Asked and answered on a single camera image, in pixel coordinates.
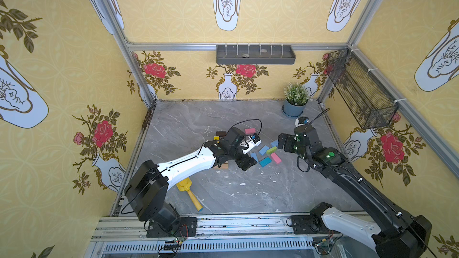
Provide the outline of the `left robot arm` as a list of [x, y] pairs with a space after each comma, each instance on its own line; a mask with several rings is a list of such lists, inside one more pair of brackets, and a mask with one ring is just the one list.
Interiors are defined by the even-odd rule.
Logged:
[[141, 222], [153, 221], [165, 231], [175, 232], [183, 223], [177, 210], [165, 202], [167, 191], [192, 175], [221, 167], [227, 161], [248, 170], [257, 164], [249, 152], [260, 143], [258, 133], [246, 134], [232, 127], [220, 139], [204, 142], [198, 150], [178, 159], [159, 164], [145, 161], [124, 189], [127, 205]]

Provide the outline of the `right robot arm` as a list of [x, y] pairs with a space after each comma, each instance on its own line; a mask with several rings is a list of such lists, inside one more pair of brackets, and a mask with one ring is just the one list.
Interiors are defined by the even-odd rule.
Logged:
[[325, 148], [312, 125], [300, 125], [294, 134], [280, 134], [278, 148], [296, 154], [309, 170], [344, 190], [373, 219], [366, 222], [328, 203], [310, 212], [320, 229], [340, 232], [373, 250], [381, 258], [419, 258], [426, 250], [432, 224], [414, 217], [373, 187], [338, 149]]

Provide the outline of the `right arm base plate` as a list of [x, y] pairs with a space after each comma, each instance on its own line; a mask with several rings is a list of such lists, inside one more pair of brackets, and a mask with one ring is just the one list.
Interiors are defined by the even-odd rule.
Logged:
[[291, 216], [289, 226], [295, 235], [329, 233], [329, 229], [324, 225], [322, 219], [316, 215]]

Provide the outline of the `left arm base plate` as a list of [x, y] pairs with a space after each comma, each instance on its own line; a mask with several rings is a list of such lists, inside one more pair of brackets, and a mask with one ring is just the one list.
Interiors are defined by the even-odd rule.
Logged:
[[150, 220], [147, 228], [147, 238], [188, 238], [196, 236], [196, 231], [196, 217], [180, 217], [170, 225], [162, 225], [154, 220]]

